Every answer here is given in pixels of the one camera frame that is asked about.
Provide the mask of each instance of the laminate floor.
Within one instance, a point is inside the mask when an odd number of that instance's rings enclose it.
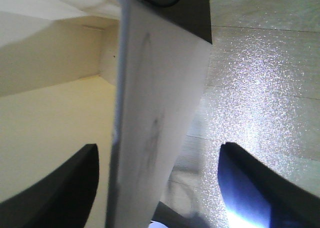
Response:
[[[210,0],[205,90],[161,201],[228,228],[220,145],[236,142],[320,196],[319,0]]]

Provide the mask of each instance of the blue light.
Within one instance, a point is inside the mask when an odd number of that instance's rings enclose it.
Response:
[[[269,228],[269,226],[265,226],[262,224],[251,223],[250,221],[243,219],[242,217],[229,210],[226,211],[226,214],[228,217],[230,228]]]

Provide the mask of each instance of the beige wall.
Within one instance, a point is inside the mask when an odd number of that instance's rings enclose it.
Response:
[[[119,23],[111,25],[102,34],[102,49],[100,57],[100,74],[111,84],[117,82],[117,64],[119,50]]]
[[[0,201],[96,143],[100,179],[87,227],[104,227],[115,93],[114,85],[94,76],[1,97]]]
[[[0,95],[99,73],[102,31],[0,12]]]

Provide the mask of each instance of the black plastic part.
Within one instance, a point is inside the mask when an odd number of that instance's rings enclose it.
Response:
[[[269,220],[270,228],[320,228],[320,199],[282,178],[236,143],[221,146],[218,181],[227,210],[240,208],[232,212],[242,218]]]
[[[212,44],[210,0],[144,0],[165,19]]]
[[[98,182],[98,147],[87,144],[51,174],[0,203],[0,227],[83,228]]]

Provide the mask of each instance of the floor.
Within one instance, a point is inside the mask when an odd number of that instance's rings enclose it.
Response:
[[[320,2],[210,6],[205,90],[161,201],[201,227],[228,228],[217,180],[227,141],[320,196]]]

